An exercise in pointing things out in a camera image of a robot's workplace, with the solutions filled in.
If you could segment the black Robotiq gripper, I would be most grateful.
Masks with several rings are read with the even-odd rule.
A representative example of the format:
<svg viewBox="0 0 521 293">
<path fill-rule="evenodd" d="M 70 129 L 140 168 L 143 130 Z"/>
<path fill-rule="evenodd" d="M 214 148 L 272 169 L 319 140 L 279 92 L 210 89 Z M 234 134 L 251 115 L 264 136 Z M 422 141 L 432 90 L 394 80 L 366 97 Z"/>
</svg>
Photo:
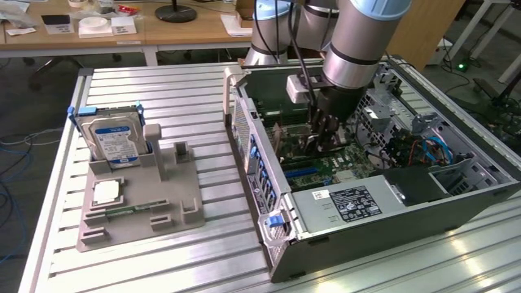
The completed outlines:
<svg viewBox="0 0 521 293">
<path fill-rule="evenodd" d="M 310 107 L 308 152 L 330 152 L 344 146 L 339 129 L 354 115 L 366 92 L 366 87 L 358 89 L 324 87 L 320 89 L 316 103 Z"/>
</svg>

